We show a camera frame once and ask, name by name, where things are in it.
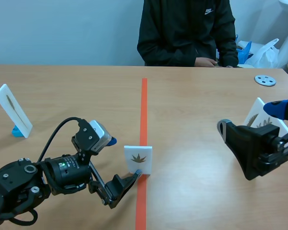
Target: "leaf image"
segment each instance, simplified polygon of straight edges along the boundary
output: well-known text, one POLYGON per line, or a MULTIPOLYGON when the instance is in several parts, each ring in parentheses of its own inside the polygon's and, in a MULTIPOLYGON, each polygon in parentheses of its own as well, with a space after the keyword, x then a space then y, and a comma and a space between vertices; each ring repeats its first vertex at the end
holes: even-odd
POLYGON ((16 112, 15 106, 14 106, 13 102, 11 101, 10 97, 9 97, 8 95, 6 95, 6 98, 8 99, 10 106, 11 106, 12 109, 15 111, 15 113, 17 114, 17 116, 19 117, 19 119, 21 120, 21 122, 24 124, 24 126, 25 126, 26 128, 28 128, 28 127, 25 125, 24 121, 21 119, 21 117, 20 117, 20 116, 18 115, 18 113, 16 112))
POLYGON ((253 122, 257 116, 258 116, 258 114, 255 114, 254 116, 252 116, 246 126, 251 127, 251 125, 253 124, 253 122))
POLYGON ((143 162, 145 162, 145 158, 146 158, 146 157, 141 158, 141 157, 140 157, 140 154, 138 154, 137 157, 135 157, 135 156, 132 155, 132 157, 133 157, 133 159, 131 159, 131 160, 134 161, 134 162, 136 162, 136 163, 143 163, 143 162))
POLYGON ((269 125, 269 124, 272 124, 272 121, 270 121, 270 117, 268 118, 268 120, 264 120, 264 125, 263 126, 266 126, 266 125, 269 125))
POLYGON ((270 117, 268 118, 268 122, 267 122, 267 125, 270 125, 272 124, 272 121, 270 121, 270 117))

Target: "nike logo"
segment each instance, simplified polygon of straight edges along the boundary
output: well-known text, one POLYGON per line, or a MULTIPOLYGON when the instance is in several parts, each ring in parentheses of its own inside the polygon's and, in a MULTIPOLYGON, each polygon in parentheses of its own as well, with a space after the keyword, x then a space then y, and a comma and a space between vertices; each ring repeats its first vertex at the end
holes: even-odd
POLYGON ((213 10, 212 9, 207 9, 206 12, 205 12, 205 15, 211 13, 213 10))

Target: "orange tape line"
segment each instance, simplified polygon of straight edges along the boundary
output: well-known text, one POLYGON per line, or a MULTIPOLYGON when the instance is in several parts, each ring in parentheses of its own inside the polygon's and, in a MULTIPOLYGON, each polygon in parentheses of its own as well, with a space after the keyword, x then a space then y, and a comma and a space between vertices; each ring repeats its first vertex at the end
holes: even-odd
MULTIPOLYGON (((140 146, 147 146, 147 78, 142 79, 140 146)), ((146 230, 146 191, 147 176, 142 175, 138 180, 135 230, 146 230)))

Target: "hand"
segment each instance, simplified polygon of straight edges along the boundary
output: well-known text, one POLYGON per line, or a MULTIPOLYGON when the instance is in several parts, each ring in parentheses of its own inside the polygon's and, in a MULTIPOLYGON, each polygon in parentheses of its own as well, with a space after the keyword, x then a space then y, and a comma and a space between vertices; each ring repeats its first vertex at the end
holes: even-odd
POLYGON ((195 67, 212 67, 212 68, 214 68, 216 63, 217 63, 216 61, 209 59, 209 58, 197 57, 195 60, 194 66, 195 67))

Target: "hoodie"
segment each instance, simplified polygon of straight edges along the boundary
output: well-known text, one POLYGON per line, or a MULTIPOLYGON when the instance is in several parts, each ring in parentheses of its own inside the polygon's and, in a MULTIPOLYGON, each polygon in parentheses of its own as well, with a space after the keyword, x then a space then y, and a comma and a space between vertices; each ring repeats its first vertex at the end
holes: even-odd
POLYGON ((196 58, 238 64, 229 0, 144 0, 138 52, 148 66, 193 67, 196 58))

